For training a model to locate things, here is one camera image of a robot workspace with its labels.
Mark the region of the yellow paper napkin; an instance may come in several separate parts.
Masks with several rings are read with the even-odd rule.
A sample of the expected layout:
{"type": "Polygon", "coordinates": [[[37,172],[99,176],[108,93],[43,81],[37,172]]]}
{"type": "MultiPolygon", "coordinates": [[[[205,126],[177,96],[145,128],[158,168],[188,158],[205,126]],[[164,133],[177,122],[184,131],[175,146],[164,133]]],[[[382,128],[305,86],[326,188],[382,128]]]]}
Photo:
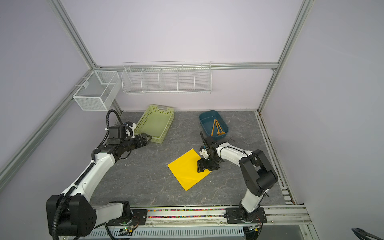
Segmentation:
{"type": "Polygon", "coordinates": [[[185,191],[188,191],[211,173],[209,170],[198,173],[198,160],[200,159],[198,153],[191,149],[168,164],[168,168],[185,191]]]}

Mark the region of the orange plastic spoon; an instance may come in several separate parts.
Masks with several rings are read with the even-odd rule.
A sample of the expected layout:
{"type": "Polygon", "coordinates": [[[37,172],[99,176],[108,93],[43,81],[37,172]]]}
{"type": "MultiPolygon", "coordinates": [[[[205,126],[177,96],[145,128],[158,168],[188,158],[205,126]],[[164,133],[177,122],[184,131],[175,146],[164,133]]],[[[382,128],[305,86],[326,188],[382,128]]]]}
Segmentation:
{"type": "Polygon", "coordinates": [[[226,132],[223,131],[221,125],[220,125],[220,129],[221,129],[221,131],[222,131],[222,135],[226,134],[226,132]]]}

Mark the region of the orange plastic fork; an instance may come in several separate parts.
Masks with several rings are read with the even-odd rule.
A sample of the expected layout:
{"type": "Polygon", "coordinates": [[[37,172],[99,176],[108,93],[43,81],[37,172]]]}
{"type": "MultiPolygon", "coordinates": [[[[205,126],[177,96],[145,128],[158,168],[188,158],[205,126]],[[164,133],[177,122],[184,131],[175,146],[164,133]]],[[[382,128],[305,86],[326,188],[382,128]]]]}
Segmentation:
{"type": "Polygon", "coordinates": [[[217,128],[217,135],[221,136],[222,135],[222,131],[220,129],[220,125],[219,125],[218,120],[215,120],[215,124],[216,124],[216,128],[217,128]]]}

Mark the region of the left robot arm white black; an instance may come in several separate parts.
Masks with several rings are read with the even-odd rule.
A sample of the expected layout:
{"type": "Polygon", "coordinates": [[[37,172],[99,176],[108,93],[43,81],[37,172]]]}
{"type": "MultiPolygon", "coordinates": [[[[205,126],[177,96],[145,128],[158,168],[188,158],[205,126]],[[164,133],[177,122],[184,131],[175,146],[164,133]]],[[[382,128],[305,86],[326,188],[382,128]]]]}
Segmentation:
{"type": "Polygon", "coordinates": [[[120,219],[129,225],[134,214],[128,201],[114,201],[102,206],[90,204],[92,195],[108,170],[118,161],[129,156],[135,149],[149,144],[152,136],[136,134],[136,125],[117,118],[118,125],[110,125],[109,110],[106,114],[106,134],[92,151],[89,165],[80,176],[59,195],[52,195],[46,202],[49,233],[54,240],[73,237],[75,240],[89,235],[93,229],[120,219]]]}

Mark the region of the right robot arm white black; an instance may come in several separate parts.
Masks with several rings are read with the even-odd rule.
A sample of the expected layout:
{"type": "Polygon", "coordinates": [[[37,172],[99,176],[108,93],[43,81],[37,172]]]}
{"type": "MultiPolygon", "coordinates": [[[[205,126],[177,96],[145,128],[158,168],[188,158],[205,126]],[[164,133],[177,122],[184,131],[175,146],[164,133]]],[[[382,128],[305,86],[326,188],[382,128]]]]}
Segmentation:
{"type": "Polygon", "coordinates": [[[202,158],[197,161],[197,172],[215,171],[220,163],[229,161],[241,169],[247,191],[238,207],[226,208],[225,218],[229,224],[259,224],[267,222],[261,201],[278,182],[279,177],[262,150],[247,151],[227,142],[218,143],[213,137],[204,137],[200,132],[203,146],[202,158]]]}

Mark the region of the orange plastic knife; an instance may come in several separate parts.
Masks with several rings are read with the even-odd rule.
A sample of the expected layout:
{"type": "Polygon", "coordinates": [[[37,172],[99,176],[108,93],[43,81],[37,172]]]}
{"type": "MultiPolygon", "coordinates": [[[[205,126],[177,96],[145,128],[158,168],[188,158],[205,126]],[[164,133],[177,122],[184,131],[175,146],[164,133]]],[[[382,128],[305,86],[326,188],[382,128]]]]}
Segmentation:
{"type": "Polygon", "coordinates": [[[215,127],[216,127],[216,119],[214,119],[214,121],[213,121],[213,126],[212,126],[212,131],[211,131],[211,137],[214,136],[215,127]]]}

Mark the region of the green perforated plastic basket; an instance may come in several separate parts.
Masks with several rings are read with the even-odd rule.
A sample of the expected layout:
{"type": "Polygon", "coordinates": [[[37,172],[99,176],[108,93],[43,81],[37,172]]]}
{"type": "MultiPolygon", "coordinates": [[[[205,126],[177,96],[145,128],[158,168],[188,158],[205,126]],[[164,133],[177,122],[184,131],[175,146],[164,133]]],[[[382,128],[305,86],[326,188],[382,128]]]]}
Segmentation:
{"type": "Polygon", "coordinates": [[[175,110],[166,106],[149,105],[135,132],[152,137],[151,142],[162,144],[175,117],[175,110]]]}

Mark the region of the dark teal plastic bin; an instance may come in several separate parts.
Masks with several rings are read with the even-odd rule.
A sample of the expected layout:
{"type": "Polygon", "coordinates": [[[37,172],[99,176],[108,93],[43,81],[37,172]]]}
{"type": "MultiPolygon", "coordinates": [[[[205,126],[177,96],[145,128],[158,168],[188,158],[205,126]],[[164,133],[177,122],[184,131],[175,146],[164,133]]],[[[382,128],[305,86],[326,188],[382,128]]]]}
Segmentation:
{"type": "Polygon", "coordinates": [[[219,112],[211,110],[199,115],[200,124],[208,137],[218,141],[229,133],[229,127],[219,112]]]}

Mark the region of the white mesh wall basket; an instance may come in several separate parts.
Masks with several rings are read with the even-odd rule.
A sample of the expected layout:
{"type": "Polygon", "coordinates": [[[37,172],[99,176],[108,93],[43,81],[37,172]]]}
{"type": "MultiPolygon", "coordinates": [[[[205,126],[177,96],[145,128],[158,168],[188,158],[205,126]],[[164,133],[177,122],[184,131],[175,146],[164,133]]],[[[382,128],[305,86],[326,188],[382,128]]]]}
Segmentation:
{"type": "Polygon", "coordinates": [[[108,111],[122,87],[117,71],[92,71],[74,93],[73,99],[83,111],[108,111]]]}

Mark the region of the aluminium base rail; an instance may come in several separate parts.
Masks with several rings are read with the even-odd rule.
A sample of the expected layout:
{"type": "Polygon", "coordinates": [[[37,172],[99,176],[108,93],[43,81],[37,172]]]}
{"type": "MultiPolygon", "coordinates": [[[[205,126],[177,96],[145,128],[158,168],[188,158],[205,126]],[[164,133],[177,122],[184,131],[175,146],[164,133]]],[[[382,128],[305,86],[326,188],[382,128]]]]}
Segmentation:
{"type": "Polygon", "coordinates": [[[261,206],[253,214],[237,206],[129,208],[121,217],[101,211],[78,213],[72,220],[65,212],[59,239],[138,239],[243,237],[255,239],[268,226],[298,226],[305,240],[319,238],[303,205],[261,206]]]}

